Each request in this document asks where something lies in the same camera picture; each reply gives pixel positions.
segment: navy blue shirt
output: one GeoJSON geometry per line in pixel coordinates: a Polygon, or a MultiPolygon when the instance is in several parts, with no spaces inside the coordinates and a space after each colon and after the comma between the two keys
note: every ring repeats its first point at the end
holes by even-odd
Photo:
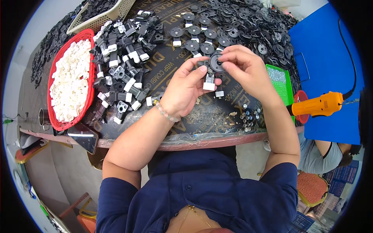
{"type": "Polygon", "coordinates": [[[281,163],[257,181],[241,179],[236,163],[217,151],[175,152],[140,190],[102,181],[96,232],[165,232],[188,204],[235,233],[288,232],[297,215],[297,167],[281,163]]]}

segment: smartphone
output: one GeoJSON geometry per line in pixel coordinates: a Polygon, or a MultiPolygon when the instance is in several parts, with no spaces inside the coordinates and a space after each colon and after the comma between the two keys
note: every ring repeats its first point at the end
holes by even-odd
{"type": "Polygon", "coordinates": [[[91,130],[86,125],[80,122],[73,125],[68,128],[68,135],[89,153],[94,154],[96,152],[98,133],[91,130]]]}

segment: orange electric screwdriver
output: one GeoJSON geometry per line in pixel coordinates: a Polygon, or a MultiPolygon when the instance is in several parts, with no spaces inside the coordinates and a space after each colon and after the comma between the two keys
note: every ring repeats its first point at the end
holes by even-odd
{"type": "Polygon", "coordinates": [[[355,72],[354,86],[346,94],[329,91],[329,93],[323,94],[320,97],[288,105],[287,109],[290,115],[298,116],[298,115],[303,115],[303,114],[310,114],[312,117],[330,116],[336,111],[341,110],[343,101],[348,99],[354,92],[355,86],[356,86],[356,67],[355,67],[354,60],[352,59],[351,52],[348,49],[345,39],[343,38],[343,35],[341,32],[341,19],[338,19],[338,28],[339,28],[339,33],[341,34],[343,43],[345,44],[348,54],[350,55],[352,66],[354,67],[354,72],[355,72]]]}

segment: beige plastic basket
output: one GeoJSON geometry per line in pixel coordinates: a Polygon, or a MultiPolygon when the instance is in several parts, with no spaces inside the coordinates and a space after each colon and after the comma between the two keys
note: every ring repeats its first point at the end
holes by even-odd
{"type": "Polygon", "coordinates": [[[136,0],[118,0],[110,10],[96,15],[85,22],[81,22],[82,12],[84,12],[90,4],[87,2],[72,21],[66,34],[70,35],[71,33],[79,33],[87,28],[92,29],[94,32],[98,32],[106,21],[117,19],[118,16],[121,18],[126,17],[135,1],[136,0]]]}

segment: gold necklace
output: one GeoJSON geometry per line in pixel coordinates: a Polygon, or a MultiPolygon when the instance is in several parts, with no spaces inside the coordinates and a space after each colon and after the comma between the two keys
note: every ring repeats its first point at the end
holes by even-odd
{"type": "Polygon", "coordinates": [[[181,229],[181,227],[183,226],[183,224],[184,224],[184,221],[185,221],[185,219],[186,219],[186,216],[188,215],[188,213],[189,213],[189,210],[192,210],[198,217],[200,217],[200,219],[202,220],[202,221],[204,221],[210,228],[212,227],[208,222],[206,222],[205,220],[203,220],[203,218],[200,216],[200,214],[199,213],[197,213],[197,211],[195,211],[195,206],[193,206],[193,205],[188,205],[188,211],[186,212],[186,214],[185,214],[185,216],[184,216],[184,219],[183,219],[183,221],[181,222],[181,225],[180,225],[180,228],[179,228],[179,230],[178,230],[178,233],[179,233],[179,231],[180,231],[180,229],[181,229]]]}

